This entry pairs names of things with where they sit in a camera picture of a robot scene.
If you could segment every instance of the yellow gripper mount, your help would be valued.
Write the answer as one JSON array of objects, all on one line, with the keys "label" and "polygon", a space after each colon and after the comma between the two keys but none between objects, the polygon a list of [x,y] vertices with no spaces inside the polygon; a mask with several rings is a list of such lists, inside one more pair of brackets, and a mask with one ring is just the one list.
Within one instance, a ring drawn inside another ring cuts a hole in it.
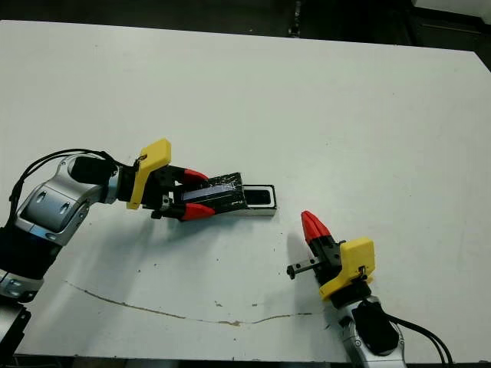
[{"label": "yellow gripper mount", "polygon": [[138,159],[140,165],[135,175],[131,200],[126,204],[127,209],[138,209],[140,207],[148,176],[152,171],[170,163],[170,150],[170,142],[166,139],[158,140],[141,150],[140,158]]},{"label": "yellow gripper mount", "polygon": [[369,238],[359,238],[340,245],[341,271],[338,276],[323,284],[319,289],[322,300],[327,301],[333,293],[347,287],[358,279],[367,283],[375,270],[374,242]]}]

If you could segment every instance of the cable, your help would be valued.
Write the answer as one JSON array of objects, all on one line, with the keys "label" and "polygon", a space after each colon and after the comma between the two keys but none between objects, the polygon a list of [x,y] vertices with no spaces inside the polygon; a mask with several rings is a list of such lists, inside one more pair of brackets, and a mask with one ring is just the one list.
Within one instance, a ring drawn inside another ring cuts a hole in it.
[{"label": "cable", "polygon": [[[442,361],[442,365],[443,366],[448,366],[448,367],[452,367],[453,366],[452,355],[450,354],[450,351],[448,350],[447,345],[445,345],[445,343],[437,335],[435,335],[433,332],[427,330],[424,327],[418,326],[417,324],[413,324],[413,323],[411,323],[411,322],[409,322],[407,320],[401,320],[398,317],[395,317],[395,316],[392,316],[390,314],[387,314],[387,313],[385,313],[382,310],[382,308],[375,307],[374,306],[374,303],[371,303],[370,301],[368,301],[366,299],[363,299],[363,302],[364,302],[364,305],[367,305],[373,311],[377,311],[378,313],[382,313],[383,315],[385,315],[385,317],[390,322],[393,322],[395,324],[399,324],[401,326],[404,326],[406,328],[409,328],[410,330],[419,332],[420,334],[422,334],[425,337],[427,337],[428,339],[430,339],[430,341],[436,347],[436,349],[438,351],[438,355],[440,355],[440,359]],[[447,361],[446,362],[445,362],[445,359],[443,358],[442,350],[440,349],[440,347],[443,349],[443,352],[445,352],[445,355],[447,357]]]},{"label": "cable", "polygon": [[438,345],[438,343],[432,337],[427,336],[427,338],[435,346],[435,349],[437,349],[437,352],[438,352],[438,355],[440,356],[440,360],[442,362],[442,365],[447,366],[447,362],[445,361],[445,358],[443,357],[443,353],[442,353],[442,350],[440,349],[440,345]]}]

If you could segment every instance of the scratch on table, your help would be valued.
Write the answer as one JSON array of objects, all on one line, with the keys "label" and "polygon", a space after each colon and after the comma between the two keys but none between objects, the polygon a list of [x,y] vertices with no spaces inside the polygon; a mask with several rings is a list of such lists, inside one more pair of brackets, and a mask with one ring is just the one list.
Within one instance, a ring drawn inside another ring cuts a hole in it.
[{"label": "scratch on table", "polygon": [[161,316],[166,316],[166,317],[172,317],[172,318],[178,318],[180,320],[194,320],[196,322],[203,322],[205,324],[225,324],[228,326],[234,326],[234,327],[240,327],[242,324],[260,324],[262,322],[266,322],[267,320],[275,320],[278,318],[289,318],[289,317],[296,317],[296,316],[311,316],[314,314],[321,314],[322,312],[318,313],[311,313],[311,312],[304,312],[304,313],[293,313],[293,314],[279,314],[276,316],[271,316],[267,318],[263,318],[261,320],[254,320],[254,321],[244,321],[244,320],[202,320],[199,318],[191,318],[191,317],[186,317],[186,316],[181,316],[179,314],[172,314],[172,313],[167,313],[167,312],[162,312],[161,310],[154,310],[150,308],[145,308],[145,307],[138,307],[137,305],[132,305],[128,303],[124,303],[122,301],[113,301],[112,299],[109,299],[108,297],[103,297],[98,294],[95,294],[89,290],[83,289],[82,287],[78,287],[77,285],[72,284],[70,281],[65,280],[67,284],[72,286],[74,289],[77,289],[81,291],[82,293],[89,295],[90,297],[94,297],[100,301],[105,301],[106,303],[109,304],[114,304],[118,305],[120,307],[126,307],[126,308],[131,308],[131,309],[136,309],[137,311],[143,311],[143,312],[148,312],[148,313],[154,313],[154,314],[159,314]]}]

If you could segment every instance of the white table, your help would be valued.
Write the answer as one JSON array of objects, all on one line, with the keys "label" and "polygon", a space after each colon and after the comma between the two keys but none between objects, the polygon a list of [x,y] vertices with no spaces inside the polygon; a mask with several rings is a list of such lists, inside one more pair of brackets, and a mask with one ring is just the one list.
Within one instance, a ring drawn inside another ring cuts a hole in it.
[{"label": "white table", "polygon": [[[474,53],[21,21],[0,22],[0,52],[2,223],[39,156],[87,147],[131,163],[161,137],[174,165],[274,184],[280,206],[189,223],[94,206],[19,352],[346,361],[313,273],[285,274],[306,258],[310,209],[337,239],[375,240],[387,311],[458,362],[491,359],[491,74]],[[404,336],[408,362],[437,361]]]}]

